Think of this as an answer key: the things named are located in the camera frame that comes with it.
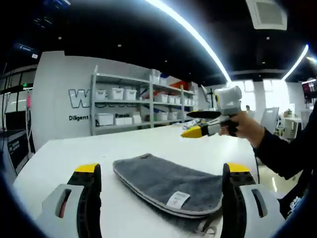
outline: floor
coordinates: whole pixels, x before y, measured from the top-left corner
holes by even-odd
[[[299,172],[289,180],[285,180],[278,174],[270,170],[265,165],[259,166],[260,183],[265,185],[269,190],[277,193],[277,198],[282,198],[287,194],[297,183],[298,178],[301,174]]]

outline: computer screen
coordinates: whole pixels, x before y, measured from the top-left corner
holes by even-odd
[[[279,108],[266,108],[263,112],[261,125],[272,134],[275,131],[275,126],[278,118]]]
[[[310,79],[306,82],[302,82],[304,96],[306,100],[317,97],[317,81],[316,79]]]
[[[7,130],[25,130],[25,111],[6,113],[5,125]]]

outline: window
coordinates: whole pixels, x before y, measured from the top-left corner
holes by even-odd
[[[263,80],[263,84],[266,108],[279,107],[279,113],[286,111],[289,108],[286,82],[279,79],[265,79]]]
[[[233,81],[230,87],[238,86],[242,92],[241,109],[246,110],[246,106],[250,106],[250,110],[256,110],[256,97],[254,94],[254,84],[252,80]]]

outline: black sleeve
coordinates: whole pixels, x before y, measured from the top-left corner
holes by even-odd
[[[256,156],[270,169],[289,179],[303,169],[316,165],[317,103],[305,129],[290,143],[265,130]]]

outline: shelving unit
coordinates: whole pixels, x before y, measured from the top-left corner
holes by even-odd
[[[108,103],[108,104],[149,104],[149,100],[143,100],[143,101],[128,101],[128,100],[95,100],[95,104],[97,103]]]
[[[194,92],[187,91],[181,88],[174,88],[167,85],[153,84],[150,80],[150,75],[148,75],[149,80],[134,78],[134,77],[126,77],[126,76],[118,76],[112,74],[98,73],[98,66],[96,65],[94,73],[92,75],[91,80],[91,93],[90,93],[90,131],[91,135],[96,135],[96,132],[103,132],[110,129],[120,129],[120,128],[131,128],[137,127],[142,128],[145,126],[154,127],[156,124],[168,124],[174,122],[185,122],[191,119],[185,119],[185,107],[194,107],[184,105],[184,95],[193,96]],[[140,97],[141,88],[148,88],[149,90],[149,99],[148,100],[137,100],[137,101],[127,101],[127,100],[96,100],[96,85],[97,84],[117,84],[122,86],[132,86],[137,89],[137,98]],[[167,93],[179,93],[181,97],[181,104],[172,104],[172,103],[162,103],[162,102],[154,102],[154,90],[161,90]],[[104,105],[104,104],[129,104],[129,105],[137,105],[139,108],[139,112],[141,112],[142,105],[149,105],[150,108],[150,121],[145,121],[140,124],[131,124],[131,125],[105,125],[105,126],[96,126],[96,105]],[[154,121],[154,105],[164,105],[169,107],[181,107],[181,119],[176,120],[165,120],[165,121]]]

